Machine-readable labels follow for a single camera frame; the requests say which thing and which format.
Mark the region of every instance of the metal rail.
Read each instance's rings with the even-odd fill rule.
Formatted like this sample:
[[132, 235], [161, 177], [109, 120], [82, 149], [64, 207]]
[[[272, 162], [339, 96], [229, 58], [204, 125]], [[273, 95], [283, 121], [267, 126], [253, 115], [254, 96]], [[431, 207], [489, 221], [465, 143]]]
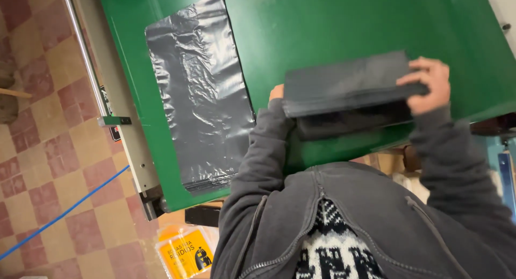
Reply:
[[91, 87], [93, 88], [95, 99], [97, 102], [97, 106], [100, 110], [101, 116], [108, 116], [106, 108], [104, 107], [104, 103], [102, 102], [102, 94], [100, 93], [99, 81], [95, 74], [95, 69], [93, 63], [91, 62], [91, 57], [88, 52], [88, 46], [86, 45], [86, 41], [84, 40], [83, 31], [81, 30], [81, 25], [79, 24], [79, 18], [77, 17], [77, 13], [75, 12], [75, 8], [73, 6], [72, 0], [64, 0], [66, 2], [66, 7], [68, 8], [68, 13], [70, 14], [70, 18], [72, 19], [73, 29], [75, 34], [77, 34], [77, 40], [79, 41], [79, 47], [81, 48], [81, 54], [84, 59], [84, 64], [86, 65], [86, 71], [88, 72], [88, 77], [90, 79]]

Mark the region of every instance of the metal bracket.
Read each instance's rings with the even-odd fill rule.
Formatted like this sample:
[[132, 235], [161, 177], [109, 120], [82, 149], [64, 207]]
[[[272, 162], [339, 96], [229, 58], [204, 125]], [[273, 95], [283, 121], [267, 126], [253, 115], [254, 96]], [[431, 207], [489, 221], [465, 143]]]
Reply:
[[118, 117], [118, 116], [101, 116], [97, 118], [97, 122], [101, 127], [116, 127], [118, 125], [130, 125], [130, 117]]

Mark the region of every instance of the wooden stick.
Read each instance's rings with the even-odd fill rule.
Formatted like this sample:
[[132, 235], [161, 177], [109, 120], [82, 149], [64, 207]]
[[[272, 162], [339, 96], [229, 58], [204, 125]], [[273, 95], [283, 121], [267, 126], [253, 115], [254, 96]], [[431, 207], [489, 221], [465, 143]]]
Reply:
[[32, 94], [24, 93], [24, 92], [20, 92], [20, 91], [8, 90], [8, 89], [0, 89], [0, 94], [10, 95], [10, 96], [15, 96], [15, 97], [20, 97], [20, 98], [26, 98], [26, 99], [32, 98]]

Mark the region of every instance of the green table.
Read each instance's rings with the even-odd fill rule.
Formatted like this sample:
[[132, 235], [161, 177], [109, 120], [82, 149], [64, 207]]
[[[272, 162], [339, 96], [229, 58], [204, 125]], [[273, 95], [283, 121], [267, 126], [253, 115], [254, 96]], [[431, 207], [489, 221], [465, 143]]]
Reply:
[[[192, 197], [182, 187], [145, 43], [147, 25], [198, 0], [101, 1], [167, 203], [177, 210], [227, 195], [226, 189]], [[516, 110], [516, 61], [488, 0], [225, 1], [256, 111], [289, 69], [395, 49], [450, 65], [454, 118], [477, 121]], [[286, 171], [398, 144], [411, 127], [310, 143], [293, 139]]]

